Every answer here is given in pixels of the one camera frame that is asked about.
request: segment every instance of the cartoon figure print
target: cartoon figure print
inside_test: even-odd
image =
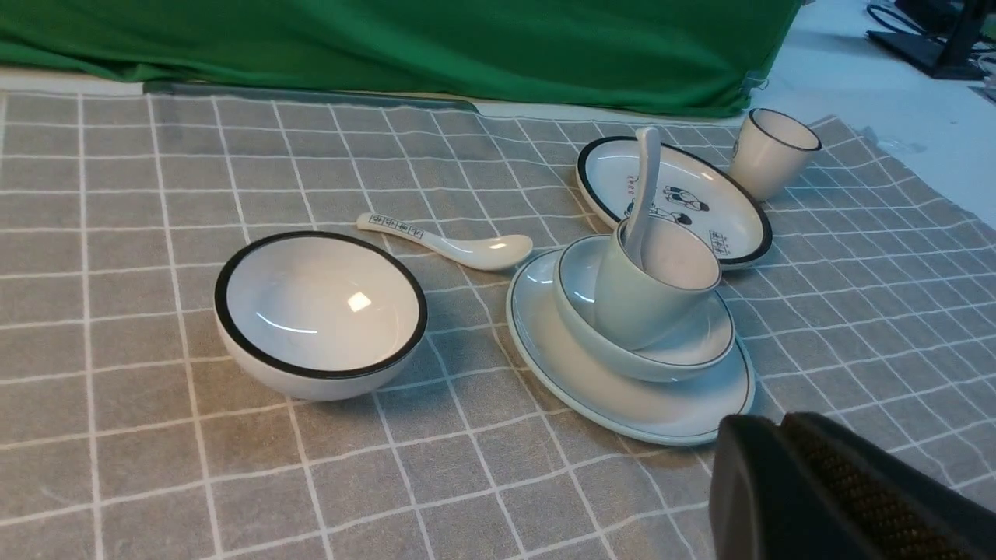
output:
[[[625,216],[632,214],[632,205],[633,201],[631,200],[629,202],[629,206],[625,208]],[[650,206],[650,215],[657,218],[671,220],[674,223],[679,223],[681,225],[691,225],[691,218],[688,217],[688,214],[683,212],[668,212],[666,210],[661,210],[655,204]]]
[[[664,196],[667,197],[668,201],[674,202],[675,204],[681,204],[685,208],[699,212],[709,211],[708,204],[702,202],[694,194],[688,192],[683,188],[678,188],[676,186],[666,186],[664,188]]]

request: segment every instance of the cup with black rim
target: cup with black rim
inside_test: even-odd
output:
[[[757,201],[781,192],[823,149],[820,137],[792,117],[754,109],[733,145],[729,175]]]

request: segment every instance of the monitor stand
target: monitor stand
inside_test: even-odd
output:
[[[944,44],[905,33],[869,31],[869,38],[935,80],[982,80],[985,74],[969,62],[989,12],[988,0],[966,0]]]

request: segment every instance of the spoon in cup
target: spoon in cup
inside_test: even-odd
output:
[[[365,212],[357,218],[357,229],[395,235],[477,270],[502,270],[513,267],[533,251],[533,240],[526,235],[501,235],[489,239],[446,239],[383,214]]]
[[[639,129],[636,131],[636,143],[639,144],[639,178],[636,180],[622,248],[633,264],[643,268],[643,238],[651,220],[650,207],[657,194],[657,174],[660,171],[660,132],[655,127]]]

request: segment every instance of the spoon handle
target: spoon handle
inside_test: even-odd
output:
[[[656,127],[636,131],[639,144],[639,179],[633,194],[632,211],[625,232],[625,253],[636,266],[643,267],[642,246],[650,220],[650,207],[657,194],[657,173],[660,171],[660,132]]]
[[[374,214],[372,212],[360,214],[357,217],[357,229],[395,235],[444,255],[449,252],[449,245],[443,242],[442,237],[425,231],[417,225],[412,225],[383,214]]]

